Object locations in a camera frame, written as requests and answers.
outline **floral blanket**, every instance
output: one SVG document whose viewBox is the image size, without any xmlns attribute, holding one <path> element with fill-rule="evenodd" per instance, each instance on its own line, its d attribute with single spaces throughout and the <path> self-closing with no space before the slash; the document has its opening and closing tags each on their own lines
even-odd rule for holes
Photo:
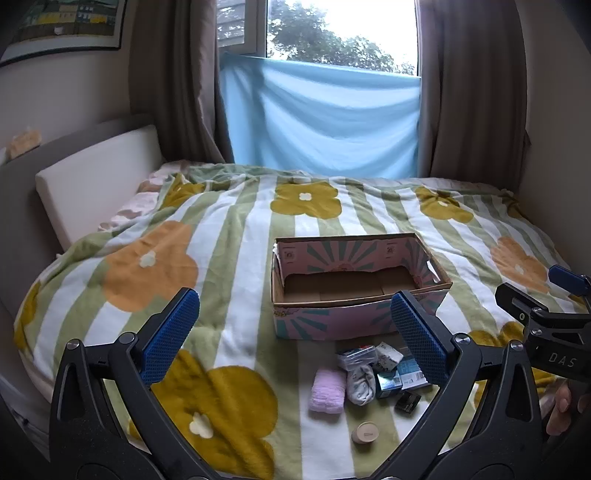
<svg viewBox="0 0 591 480">
<path fill-rule="evenodd" d="M 547 281 L 564 262 L 548 237 L 519 212 L 509 192 L 426 180 L 317 178 L 245 166 L 193 166 L 164 185 L 156 209 L 111 232 L 75 243 L 34 283 L 15 324 L 15 342 L 53 382 L 66 342 L 113 342 L 136 332 L 183 286 L 200 316 L 163 382 L 152 386 L 166 412 L 216 469 L 247 477 L 328 479 L 368 476 L 425 411 L 412 417 L 391 399 L 340 416 L 308 411 L 318 367 L 347 342 L 279 340 L 269 271 L 276 237 L 416 232 L 453 287 L 437 311 L 452 332 L 503 345 L 521 327 L 494 299 L 505 281 L 557 312 L 582 306 Z M 400 345 L 400 338 L 386 338 Z M 540 388 L 552 382 L 535 374 Z M 119 421 L 139 439 L 113 384 Z M 461 440 L 482 395 L 475 388 L 447 447 Z M 380 427 L 371 448 L 350 441 L 363 421 Z"/>
</svg>

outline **open cardboard box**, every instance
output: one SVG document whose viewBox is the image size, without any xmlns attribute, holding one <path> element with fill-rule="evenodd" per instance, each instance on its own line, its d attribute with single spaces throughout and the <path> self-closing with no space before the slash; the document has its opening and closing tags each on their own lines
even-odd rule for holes
<svg viewBox="0 0 591 480">
<path fill-rule="evenodd" d="M 395 332 L 390 299 L 410 290 L 431 314 L 452 282 L 414 233 L 278 238 L 271 301 L 280 338 L 341 340 Z"/>
</svg>

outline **blue cloth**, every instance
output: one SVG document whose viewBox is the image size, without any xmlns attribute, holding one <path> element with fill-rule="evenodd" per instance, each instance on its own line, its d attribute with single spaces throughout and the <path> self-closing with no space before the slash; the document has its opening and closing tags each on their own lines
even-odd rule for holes
<svg viewBox="0 0 591 480">
<path fill-rule="evenodd" d="M 417 175 L 420 78 L 224 54 L 236 163 L 353 178 Z"/>
</svg>

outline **window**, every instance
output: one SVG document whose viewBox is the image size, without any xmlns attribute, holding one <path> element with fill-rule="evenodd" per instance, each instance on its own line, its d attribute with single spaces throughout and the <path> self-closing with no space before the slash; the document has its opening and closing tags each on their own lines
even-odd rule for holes
<svg viewBox="0 0 591 480">
<path fill-rule="evenodd" d="M 217 0 L 236 53 L 417 74 L 414 0 Z"/>
<path fill-rule="evenodd" d="M 266 0 L 217 0 L 218 46 L 265 56 L 266 13 Z"/>
</svg>

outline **picture frame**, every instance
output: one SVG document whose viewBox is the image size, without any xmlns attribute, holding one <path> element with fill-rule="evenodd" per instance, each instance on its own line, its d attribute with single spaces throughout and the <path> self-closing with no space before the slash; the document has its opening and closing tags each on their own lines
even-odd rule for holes
<svg viewBox="0 0 591 480">
<path fill-rule="evenodd" d="M 40 55 L 119 50 L 127 0 L 36 0 L 0 67 Z"/>
</svg>

